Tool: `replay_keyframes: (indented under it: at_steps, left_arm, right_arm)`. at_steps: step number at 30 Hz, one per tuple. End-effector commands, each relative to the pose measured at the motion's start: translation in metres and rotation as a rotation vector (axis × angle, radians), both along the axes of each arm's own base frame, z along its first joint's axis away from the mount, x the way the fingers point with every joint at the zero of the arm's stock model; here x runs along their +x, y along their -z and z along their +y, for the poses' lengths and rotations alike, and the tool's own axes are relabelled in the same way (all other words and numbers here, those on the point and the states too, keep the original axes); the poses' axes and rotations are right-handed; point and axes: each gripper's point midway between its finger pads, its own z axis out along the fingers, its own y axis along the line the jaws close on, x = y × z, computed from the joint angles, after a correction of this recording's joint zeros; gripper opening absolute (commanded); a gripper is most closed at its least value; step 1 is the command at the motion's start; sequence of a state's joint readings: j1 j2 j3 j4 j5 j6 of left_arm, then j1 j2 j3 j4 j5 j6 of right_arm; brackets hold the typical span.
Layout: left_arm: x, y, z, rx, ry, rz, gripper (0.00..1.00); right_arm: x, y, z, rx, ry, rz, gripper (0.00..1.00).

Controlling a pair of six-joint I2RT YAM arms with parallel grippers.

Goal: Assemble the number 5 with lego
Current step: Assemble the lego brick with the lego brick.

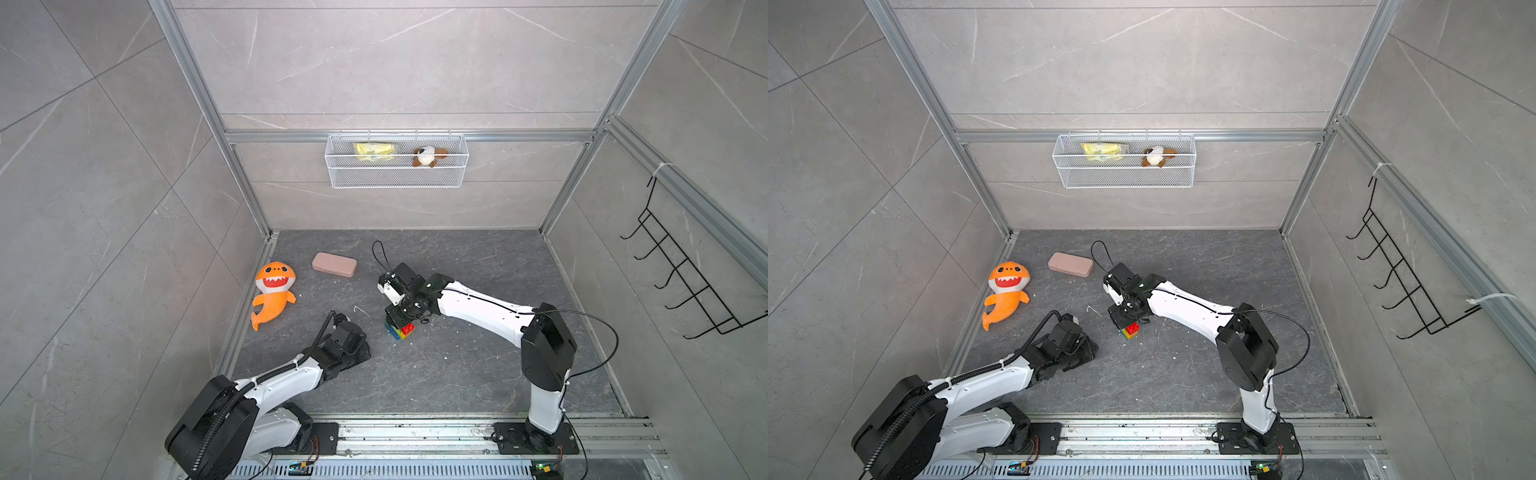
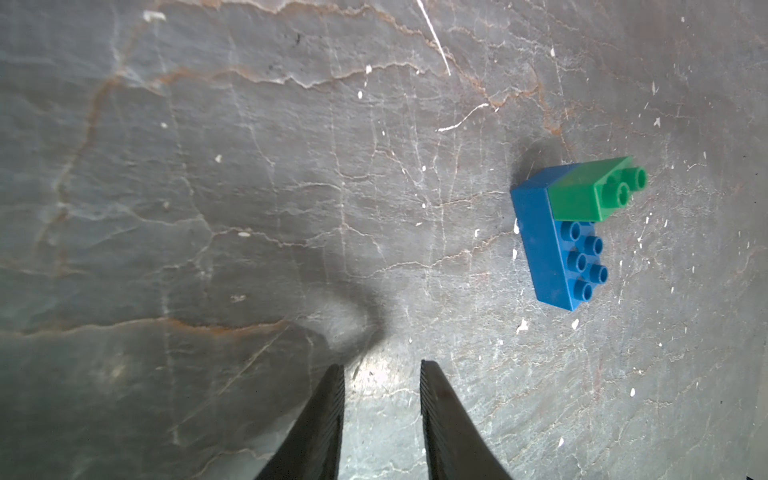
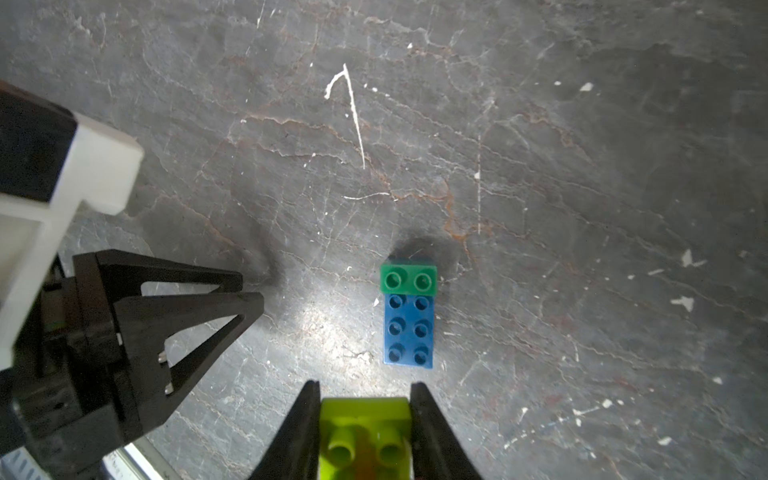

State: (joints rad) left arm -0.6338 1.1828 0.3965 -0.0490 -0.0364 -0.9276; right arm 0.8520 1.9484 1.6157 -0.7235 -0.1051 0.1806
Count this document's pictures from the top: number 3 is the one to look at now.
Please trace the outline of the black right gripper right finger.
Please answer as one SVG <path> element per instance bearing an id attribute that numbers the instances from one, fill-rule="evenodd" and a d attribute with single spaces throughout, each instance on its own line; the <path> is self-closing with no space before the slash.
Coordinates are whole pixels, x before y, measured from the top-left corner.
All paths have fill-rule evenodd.
<path id="1" fill-rule="evenodd" d="M 409 405 L 415 478 L 480 480 L 425 383 L 411 385 Z"/>

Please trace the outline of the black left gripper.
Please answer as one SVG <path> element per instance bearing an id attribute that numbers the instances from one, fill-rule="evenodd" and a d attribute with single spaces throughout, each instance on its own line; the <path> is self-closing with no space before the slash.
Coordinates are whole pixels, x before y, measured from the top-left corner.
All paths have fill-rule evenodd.
<path id="1" fill-rule="evenodd" d="M 219 357 L 264 313 L 243 276 L 104 250 L 54 261 L 1 372 L 1 453 L 25 449 L 53 479 L 105 479 L 104 457 L 140 436 L 110 300 L 143 426 L 165 423 Z M 147 282 L 216 285 L 214 293 L 141 296 Z"/>

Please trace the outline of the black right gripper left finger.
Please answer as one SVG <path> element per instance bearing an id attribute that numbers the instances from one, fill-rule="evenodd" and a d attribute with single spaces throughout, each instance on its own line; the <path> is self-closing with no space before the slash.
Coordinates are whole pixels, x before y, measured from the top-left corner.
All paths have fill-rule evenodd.
<path id="1" fill-rule="evenodd" d="M 320 382 L 307 381 L 250 479 L 315 480 L 320 410 Z"/>

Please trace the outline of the lime green lego plate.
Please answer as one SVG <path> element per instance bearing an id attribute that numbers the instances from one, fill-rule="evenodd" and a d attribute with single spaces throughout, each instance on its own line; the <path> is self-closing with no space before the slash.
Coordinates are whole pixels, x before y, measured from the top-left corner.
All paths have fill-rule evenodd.
<path id="1" fill-rule="evenodd" d="M 412 417 L 405 397 L 325 398 L 320 479 L 410 479 Z"/>

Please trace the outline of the blue lego brick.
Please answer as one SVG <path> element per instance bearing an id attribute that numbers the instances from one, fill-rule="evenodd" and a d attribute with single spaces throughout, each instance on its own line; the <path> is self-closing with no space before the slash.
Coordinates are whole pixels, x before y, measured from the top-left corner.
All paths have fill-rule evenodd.
<path id="1" fill-rule="evenodd" d="M 386 294 L 383 361 L 431 369 L 434 321 L 433 297 Z"/>

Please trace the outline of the green lego brick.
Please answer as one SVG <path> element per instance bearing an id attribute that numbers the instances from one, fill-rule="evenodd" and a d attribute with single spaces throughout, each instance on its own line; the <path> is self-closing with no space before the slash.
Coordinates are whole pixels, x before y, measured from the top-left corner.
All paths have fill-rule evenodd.
<path id="1" fill-rule="evenodd" d="M 437 295 L 438 270 L 431 264 L 384 263 L 380 267 L 380 288 L 388 295 Z"/>

